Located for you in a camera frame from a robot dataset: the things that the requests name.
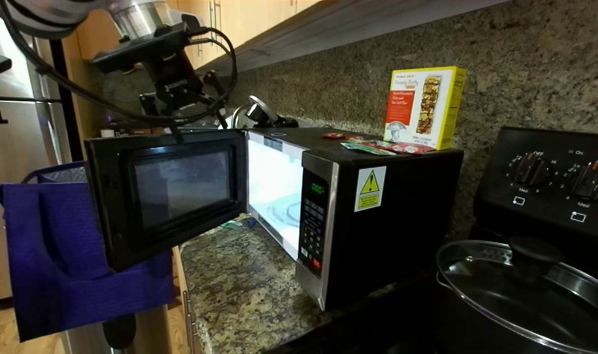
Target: microwave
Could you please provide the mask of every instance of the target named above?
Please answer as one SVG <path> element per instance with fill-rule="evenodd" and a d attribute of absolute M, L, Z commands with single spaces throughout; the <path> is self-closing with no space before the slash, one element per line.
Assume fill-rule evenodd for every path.
<path fill-rule="evenodd" d="M 125 270 L 249 213 L 322 309 L 432 266 L 462 152 L 369 156 L 326 128 L 92 138 L 86 175 L 106 260 Z"/>
<path fill-rule="evenodd" d="M 90 138 L 86 179 L 106 262 L 125 270 L 245 211 L 239 130 Z"/>
<path fill-rule="evenodd" d="M 361 134 L 245 132 L 247 211 L 322 311 L 432 268 L 462 165 L 460 150 L 369 156 L 338 136 Z"/>

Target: microwave control panel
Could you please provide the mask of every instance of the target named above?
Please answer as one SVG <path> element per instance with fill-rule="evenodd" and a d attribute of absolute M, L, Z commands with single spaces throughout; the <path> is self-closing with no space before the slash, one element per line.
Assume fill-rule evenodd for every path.
<path fill-rule="evenodd" d="M 304 179 L 298 226 L 298 262 L 316 277 L 320 277 L 326 232 L 328 183 L 310 171 L 304 171 L 302 177 Z"/>

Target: yellow warning label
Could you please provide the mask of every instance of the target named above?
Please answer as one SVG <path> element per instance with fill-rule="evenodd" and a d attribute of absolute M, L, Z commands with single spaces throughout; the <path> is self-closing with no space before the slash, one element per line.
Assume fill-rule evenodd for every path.
<path fill-rule="evenodd" d="M 367 195 L 367 193 L 379 193 L 379 185 L 377 185 L 377 179 L 375 179 L 375 173 L 371 171 L 369 177 L 365 179 L 359 195 Z"/>
<path fill-rule="evenodd" d="M 355 205 L 353 211 L 367 211 L 381 207 L 385 167 L 367 167 L 357 171 Z"/>
<path fill-rule="evenodd" d="M 373 209 L 373 207 L 377 207 L 377 195 L 361 195 L 359 199 L 357 199 L 357 205 L 355 205 L 355 209 L 357 211 L 363 211 L 363 209 Z"/>

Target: microwave window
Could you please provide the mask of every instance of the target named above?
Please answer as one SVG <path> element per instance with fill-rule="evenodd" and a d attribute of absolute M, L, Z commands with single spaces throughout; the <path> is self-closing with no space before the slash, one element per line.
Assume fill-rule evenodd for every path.
<path fill-rule="evenodd" d="M 214 152 L 135 165 L 141 226 L 149 228 L 229 199 L 228 161 L 226 152 Z"/>

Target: blue bag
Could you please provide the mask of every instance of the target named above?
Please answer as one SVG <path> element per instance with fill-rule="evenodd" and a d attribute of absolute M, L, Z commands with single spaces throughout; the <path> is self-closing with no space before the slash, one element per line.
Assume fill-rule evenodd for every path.
<path fill-rule="evenodd" d="M 0 203 L 21 342 L 174 299 L 168 252 L 125 272 L 108 268 L 82 163 L 39 169 L 21 183 L 3 183 Z"/>

